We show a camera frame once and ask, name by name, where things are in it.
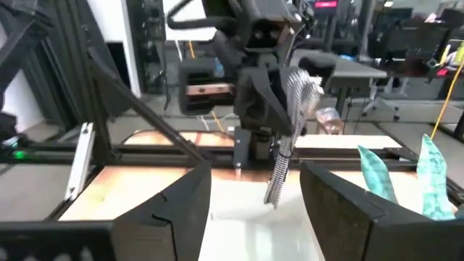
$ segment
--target plastic bag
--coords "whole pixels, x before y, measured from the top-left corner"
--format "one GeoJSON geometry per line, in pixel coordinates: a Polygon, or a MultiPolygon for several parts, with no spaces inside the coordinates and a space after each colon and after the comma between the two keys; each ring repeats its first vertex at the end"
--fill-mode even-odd
{"type": "Polygon", "coordinates": [[[316,112],[318,134],[338,135],[343,130],[343,121],[334,108],[322,108],[316,112]]]}

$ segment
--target black bracket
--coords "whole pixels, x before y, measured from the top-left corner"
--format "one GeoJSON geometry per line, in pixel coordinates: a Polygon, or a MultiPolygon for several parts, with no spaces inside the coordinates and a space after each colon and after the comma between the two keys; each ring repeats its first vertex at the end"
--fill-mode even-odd
{"type": "Polygon", "coordinates": [[[256,141],[257,137],[253,136],[249,130],[236,127],[234,130],[233,143],[233,167],[253,169],[261,167],[263,169],[272,169],[275,162],[275,147],[268,142],[256,141]]]}
{"type": "Polygon", "coordinates": [[[388,153],[388,158],[396,160],[409,160],[411,162],[417,162],[419,155],[408,148],[384,148],[384,151],[388,153]]]}

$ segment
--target teal fabric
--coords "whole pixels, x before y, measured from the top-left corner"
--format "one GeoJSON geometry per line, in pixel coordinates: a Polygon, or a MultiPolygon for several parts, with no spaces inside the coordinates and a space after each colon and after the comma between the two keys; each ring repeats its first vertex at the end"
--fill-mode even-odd
{"type": "Polygon", "coordinates": [[[417,174],[422,185],[423,215],[433,220],[454,219],[447,196],[447,163],[427,135],[422,138],[417,174]]]}
{"type": "Polygon", "coordinates": [[[384,161],[369,149],[362,146],[358,146],[357,149],[360,152],[362,174],[370,192],[393,203],[398,203],[389,170],[384,161]]]}

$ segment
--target table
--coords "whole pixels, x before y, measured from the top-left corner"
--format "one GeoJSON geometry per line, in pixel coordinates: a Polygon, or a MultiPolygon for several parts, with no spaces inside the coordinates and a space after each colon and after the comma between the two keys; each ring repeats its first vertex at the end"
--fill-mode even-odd
{"type": "MultiPolygon", "coordinates": [[[[233,146],[214,133],[182,133],[202,146],[233,146]]],[[[158,132],[140,132],[128,144],[169,144],[158,132]]],[[[400,147],[388,136],[307,135],[299,147],[370,149],[400,147]]],[[[111,220],[169,186],[188,170],[176,167],[105,167],[60,220],[111,220]]],[[[212,170],[210,218],[200,260],[324,260],[304,208],[299,172],[291,171],[279,208],[262,203],[269,172],[212,170]]],[[[365,188],[361,172],[336,175],[365,188]]],[[[415,173],[391,173],[399,203],[420,212],[422,199],[415,173]]]]}
{"type": "MultiPolygon", "coordinates": [[[[439,69],[429,71],[426,71],[423,67],[419,67],[418,69],[414,70],[413,65],[411,65],[408,61],[392,62],[388,67],[380,66],[374,63],[372,63],[372,66],[380,70],[385,70],[389,78],[424,78],[425,82],[442,79],[443,83],[440,86],[440,90],[436,95],[435,100],[445,100],[447,98],[452,79],[456,73],[456,69],[452,70],[449,67],[441,67],[439,69]]],[[[463,76],[464,74],[460,73],[458,77],[462,78],[463,76]]]]}
{"type": "Polygon", "coordinates": [[[298,56],[312,57],[317,59],[319,56],[327,57],[332,55],[336,59],[336,66],[327,85],[329,88],[337,90],[335,109],[343,117],[344,104],[349,96],[349,91],[353,88],[370,88],[370,79],[386,78],[387,74],[383,70],[378,70],[359,62],[341,58],[336,54],[324,53],[321,50],[299,50],[298,56]]]}

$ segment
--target green light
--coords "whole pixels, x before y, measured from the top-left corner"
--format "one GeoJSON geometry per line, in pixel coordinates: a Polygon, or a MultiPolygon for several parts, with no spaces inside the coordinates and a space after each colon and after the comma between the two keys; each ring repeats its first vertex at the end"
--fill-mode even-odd
{"type": "Polygon", "coordinates": [[[23,151],[13,152],[13,157],[17,160],[23,160],[26,158],[26,153],[23,151]]]}

